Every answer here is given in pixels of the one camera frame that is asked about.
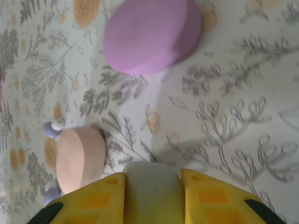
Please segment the yellow square cutout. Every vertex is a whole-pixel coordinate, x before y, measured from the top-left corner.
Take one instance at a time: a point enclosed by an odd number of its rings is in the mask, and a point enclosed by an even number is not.
[[[223,188],[207,188],[199,191],[201,203],[229,203],[230,198]]]
[[[93,193],[84,196],[76,206],[76,209],[100,209],[108,206],[111,194]]]

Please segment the small purple ball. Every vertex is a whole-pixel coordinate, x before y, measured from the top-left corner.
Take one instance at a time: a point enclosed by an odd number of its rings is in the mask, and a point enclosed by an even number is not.
[[[52,128],[52,122],[51,121],[49,121],[49,122],[47,122],[43,125],[43,131],[50,138],[57,138],[60,135],[60,133],[62,132],[62,131],[55,131]]]
[[[59,196],[59,191],[56,188],[50,188],[48,191],[46,191],[43,202],[47,206],[51,201],[59,198]]]

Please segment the lavender ball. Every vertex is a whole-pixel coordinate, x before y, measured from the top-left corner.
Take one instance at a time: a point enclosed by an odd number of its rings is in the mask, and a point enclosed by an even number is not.
[[[45,205],[48,205],[56,198],[59,198],[59,191],[56,188],[50,188],[48,191],[46,191],[43,202]]]

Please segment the pink foam disc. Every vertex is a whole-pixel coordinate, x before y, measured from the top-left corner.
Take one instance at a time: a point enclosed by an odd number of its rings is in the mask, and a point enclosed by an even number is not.
[[[108,22],[104,54],[130,74],[151,74],[187,57],[201,34],[194,0],[125,0]]]
[[[68,194],[100,179],[106,145],[92,127],[64,129],[59,138],[56,173],[61,190]]]

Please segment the white ball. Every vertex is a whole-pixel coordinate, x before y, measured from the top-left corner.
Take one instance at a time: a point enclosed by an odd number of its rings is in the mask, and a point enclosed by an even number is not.
[[[55,131],[61,131],[64,128],[64,120],[55,119],[52,121],[51,126]]]

